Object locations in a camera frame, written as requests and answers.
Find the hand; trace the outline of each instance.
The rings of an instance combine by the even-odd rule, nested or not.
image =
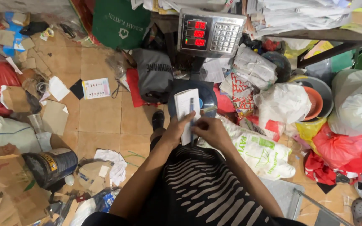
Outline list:
[[[171,150],[176,148],[181,140],[181,135],[184,132],[185,125],[190,123],[194,119],[196,112],[192,111],[188,115],[184,116],[181,121],[178,121],[177,117],[173,117],[168,125],[167,130],[163,133],[160,141],[170,145]]]
[[[195,122],[192,132],[202,137],[210,146],[222,152],[229,151],[234,147],[229,133],[220,119],[202,116]]]

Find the notebook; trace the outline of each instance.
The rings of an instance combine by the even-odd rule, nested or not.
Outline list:
[[[196,115],[192,122],[197,121],[201,115],[200,115],[200,107],[199,107],[199,94],[198,89],[189,89],[182,92],[179,92],[174,95],[174,104],[175,104],[175,110],[177,112],[177,118],[178,120],[181,120],[185,115],[189,114],[191,112],[191,98],[193,99],[193,109],[196,112]],[[184,128],[184,132],[181,136],[181,144],[187,145],[191,141],[193,141],[195,138],[197,138],[196,135],[194,135],[193,139],[191,140],[191,123],[187,123]]]

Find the black paint bucket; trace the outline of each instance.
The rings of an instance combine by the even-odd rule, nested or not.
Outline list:
[[[48,188],[58,180],[72,174],[78,157],[67,148],[58,148],[49,152],[22,154],[27,166],[41,188]]]

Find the scale keypad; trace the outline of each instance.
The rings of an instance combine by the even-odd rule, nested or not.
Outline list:
[[[225,23],[216,23],[211,50],[231,52],[236,41],[240,26]]]

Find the foot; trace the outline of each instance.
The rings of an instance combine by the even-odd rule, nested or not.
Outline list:
[[[352,204],[352,214],[355,226],[362,226],[362,199],[354,200]]]
[[[158,128],[164,127],[164,112],[163,110],[157,110],[152,116],[153,131]]]

